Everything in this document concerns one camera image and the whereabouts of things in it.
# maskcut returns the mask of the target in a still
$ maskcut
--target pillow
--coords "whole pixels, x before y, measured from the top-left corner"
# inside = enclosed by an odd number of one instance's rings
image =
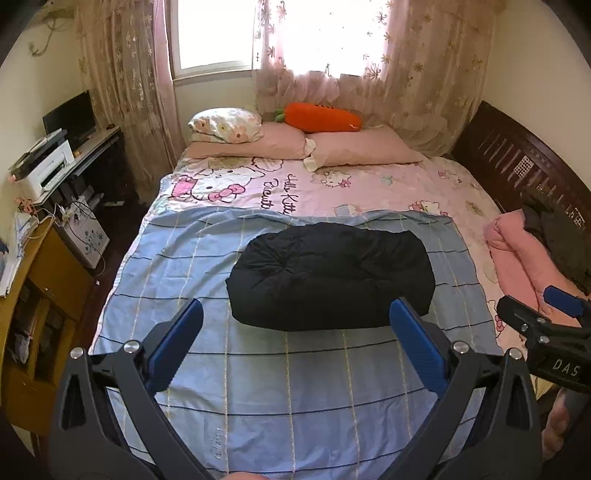
[[[287,124],[262,124],[263,137],[255,142],[239,145],[193,142],[185,152],[188,158],[261,157],[282,160],[302,160],[310,155],[313,143],[304,132]]]
[[[197,113],[189,127],[200,142],[245,143],[262,137],[261,116],[242,108],[212,108]]]
[[[246,325],[285,332],[373,328],[389,324],[399,297],[427,314],[435,276],[410,231],[316,223],[251,240],[226,288],[232,316]]]
[[[316,149],[304,161],[308,171],[336,165],[414,163],[423,156],[411,150],[394,130],[385,125],[359,132],[318,133],[307,136]]]

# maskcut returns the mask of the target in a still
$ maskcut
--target blue gripper pad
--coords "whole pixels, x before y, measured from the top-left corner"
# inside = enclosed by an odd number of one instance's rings
[[[583,300],[552,285],[544,290],[544,301],[569,317],[578,318],[583,316]]]
[[[418,314],[402,300],[394,300],[390,304],[390,326],[425,388],[441,398],[449,384],[445,359],[421,325]]]
[[[203,307],[193,299],[177,313],[166,336],[146,362],[145,387],[152,395],[168,388],[203,326]]]

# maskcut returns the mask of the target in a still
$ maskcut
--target cabinet door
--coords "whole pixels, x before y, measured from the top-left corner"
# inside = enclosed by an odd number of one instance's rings
[[[29,279],[68,317],[80,320],[93,280],[53,228],[33,261]]]
[[[13,425],[37,435],[49,435],[56,389],[27,377],[10,359],[2,367],[2,409]]]

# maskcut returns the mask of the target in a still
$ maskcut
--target blue plaid blanket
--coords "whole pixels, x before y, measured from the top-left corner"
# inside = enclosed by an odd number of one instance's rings
[[[451,340],[500,351],[475,266],[449,217],[382,210],[295,218],[225,207],[157,216],[122,266],[94,352],[142,339],[186,299],[203,303],[203,329],[156,399],[217,478],[249,471],[297,480],[375,479],[435,401],[388,327],[285,333],[232,317],[225,280],[248,242],[316,222],[412,231],[428,251],[437,284],[424,318]],[[130,446],[149,459],[118,392],[109,394]],[[445,458],[462,448],[480,401],[475,393]]]

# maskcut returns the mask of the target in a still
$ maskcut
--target wall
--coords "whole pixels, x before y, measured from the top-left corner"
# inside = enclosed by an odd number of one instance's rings
[[[255,110],[255,87],[250,70],[176,80],[174,91],[178,119],[187,142],[191,136],[187,123],[202,110],[223,106]]]
[[[55,32],[45,55],[34,58],[28,43],[42,49],[48,28],[25,30],[0,67],[0,236],[6,238],[15,210],[7,168],[45,134],[42,117],[83,91],[73,26]]]
[[[540,137],[591,188],[591,68],[541,0],[499,15],[484,100]]]

